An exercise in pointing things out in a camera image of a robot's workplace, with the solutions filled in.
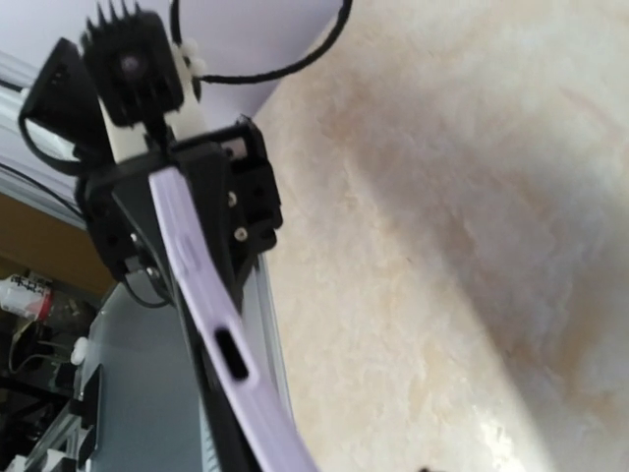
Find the black plastic housing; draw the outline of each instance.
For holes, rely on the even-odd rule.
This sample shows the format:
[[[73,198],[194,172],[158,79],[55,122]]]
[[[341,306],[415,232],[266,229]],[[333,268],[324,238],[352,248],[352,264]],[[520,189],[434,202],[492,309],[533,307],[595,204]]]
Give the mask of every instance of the black plastic housing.
[[[184,91],[164,25],[154,12],[130,14],[123,2],[110,20],[98,9],[87,21],[83,59],[112,122],[129,127],[161,118],[184,102]]]
[[[93,168],[112,161],[96,88],[76,44],[61,38],[30,89],[21,114],[75,145]]]

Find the white ceiling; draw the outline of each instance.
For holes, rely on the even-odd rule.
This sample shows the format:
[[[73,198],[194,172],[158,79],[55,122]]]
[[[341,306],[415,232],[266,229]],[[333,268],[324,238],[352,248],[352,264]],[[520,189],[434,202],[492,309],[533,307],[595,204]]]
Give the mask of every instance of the white ceiling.
[[[100,3],[107,11],[108,5]],[[168,25],[167,0],[139,3],[144,9],[158,12]],[[96,4],[21,0],[4,8],[0,16],[0,77],[29,85],[59,37],[79,42],[86,19],[95,18]],[[119,9],[120,0],[115,4]],[[199,56],[207,62],[209,73],[260,73],[302,56],[340,5],[340,0],[181,0],[182,35],[199,44]],[[202,103],[208,122],[218,127],[231,123],[241,113],[255,114],[274,87],[275,84],[204,86]],[[0,162],[26,172],[31,169],[29,173],[44,183],[61,182],[67,187],[63,193],[71,195],[72,180],[42,167],[15,132],[2,127]],[[49,210],[48,199],[13,180],[8,183],[6,176],[0,176],[0,191]]]

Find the white knob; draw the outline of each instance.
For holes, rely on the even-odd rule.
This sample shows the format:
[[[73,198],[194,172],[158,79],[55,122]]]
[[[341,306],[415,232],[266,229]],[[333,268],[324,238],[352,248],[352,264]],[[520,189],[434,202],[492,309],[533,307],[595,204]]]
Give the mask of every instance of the white knob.
[[[87,355],[87,338],[80,337],[75,342],[75,348],[72,350],[72,355],[70,356],[70,362],[72,362],[75,366],[79,366],[86,359]]]

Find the beige textured surface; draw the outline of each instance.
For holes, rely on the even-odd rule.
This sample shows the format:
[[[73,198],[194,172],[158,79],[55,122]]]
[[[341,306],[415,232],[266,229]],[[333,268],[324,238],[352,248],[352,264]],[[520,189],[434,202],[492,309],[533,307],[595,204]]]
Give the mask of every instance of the beige textured surface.
[[[629,4],[358,0],[257,118],[321,470],[629,470]]]

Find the black bracket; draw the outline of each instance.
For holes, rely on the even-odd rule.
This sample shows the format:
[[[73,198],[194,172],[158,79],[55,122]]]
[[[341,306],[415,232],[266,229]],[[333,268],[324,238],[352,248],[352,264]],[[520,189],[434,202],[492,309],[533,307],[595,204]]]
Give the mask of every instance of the black bracket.
[[[175,143],[169,153],[166,158],[163,152],[151,150],[81,180],[76,198],[87,231],[117,280],[130,271],[131,258],[139,257],[144,266],[151,264],[151,258],[162,252],[154,247],[161,244],[159,234],[145,234],[126,212],[142,203],[138,211],[151,214],[152,200],[140,195],[140,187],[151,172],[176,165],[188,179],[212,259],[240,307],[243,285],[257,256],[275,246],[275,230],[282,224],[279,193],[261,132],[243,118],[229,128]]]

